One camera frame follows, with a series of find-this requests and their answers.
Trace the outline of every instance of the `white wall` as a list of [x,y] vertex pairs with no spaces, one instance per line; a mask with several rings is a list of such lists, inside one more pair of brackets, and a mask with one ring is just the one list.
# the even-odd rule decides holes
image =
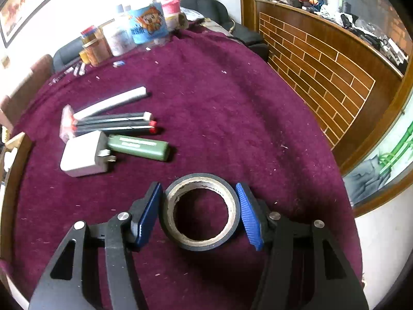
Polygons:
[[413,249],[413,186],[356,218],[366,295],[373,309],[387,294]]
[[[241,22],[240,0],[221,2]],[[114,6],[119,3],[119,0],[51,0],[21,29],[7,49],[0,40],[0,52],[6,50],[14,67],[28,68],[46,53],[53,56],[88,26],[111,19]]]

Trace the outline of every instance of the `maroon cloth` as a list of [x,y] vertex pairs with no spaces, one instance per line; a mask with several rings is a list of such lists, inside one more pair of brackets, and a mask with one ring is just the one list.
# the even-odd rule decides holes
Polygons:
[[[126,64],[119,68],[112,67],[117,60],[112,59],[88,67],[84,76],[70,74],[46,84],[15,127],[15,133],[25,131],[34,141],[14,228],[13,278],[24,295],[30,297],[76,221],[108,221],[143,197],[152,181],[166,189],[195,172],[222,177],[232,186],[244,181],[272,210],[295,221],[325,221],[361,277],[353,212],[328,143],[307,106],[267,63],[220,34],[189,31],[164,47],[122,59]],[[154,138],[176,148],[173,159],[118,154],[106,174],[72,178],[63,173],[62,108],[71,104],[77,111],[140,85],[151,97],[110,113],[152,112],[164,127]],[[205,217],[219,232],[228,216],[222,201],[195,205],[195,219]],[[249,309],[265,256],[249,244],[242,227],[219,248],[190,252],[168,240],[159,222],[149,244],[134,254],[151,310]],[[104,267],[100,275],[103,283]],[[107,304],[107,293],[103,298]]]

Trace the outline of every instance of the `white tube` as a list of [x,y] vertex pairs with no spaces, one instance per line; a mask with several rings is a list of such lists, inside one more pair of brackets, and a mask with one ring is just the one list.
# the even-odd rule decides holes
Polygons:
[[108,110],[109,108],[113,108],[115,106],[124,104],[126,102],[130,102],[132,100],[138,100],[146,96],[147,96],[146,87],[142,86],[139,88],[135,88],[128,92],[115,95],[112,98],[103,100],[101,102],[98,102],[97,104],[89,106],[88,108],[85,108],[84,110],[81,110],[80,112],[75,113],[73,117],[76,120],[81,120],[86,117],[90,117],[93,114]]

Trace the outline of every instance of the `blue label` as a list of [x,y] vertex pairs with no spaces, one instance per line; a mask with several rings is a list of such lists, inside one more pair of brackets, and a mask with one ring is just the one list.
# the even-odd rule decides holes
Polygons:
[[129,26],[133,40],[142,44],[168,35],[164,12],[159,2],[148,7],[129,11]]

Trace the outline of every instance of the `green battery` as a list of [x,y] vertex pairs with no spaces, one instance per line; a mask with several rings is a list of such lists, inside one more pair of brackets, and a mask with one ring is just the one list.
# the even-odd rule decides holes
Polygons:
[[124,135],[109,135],[109,149],[158,161],[166,161],[169,156],[169,144],[154,139],[141,139]]

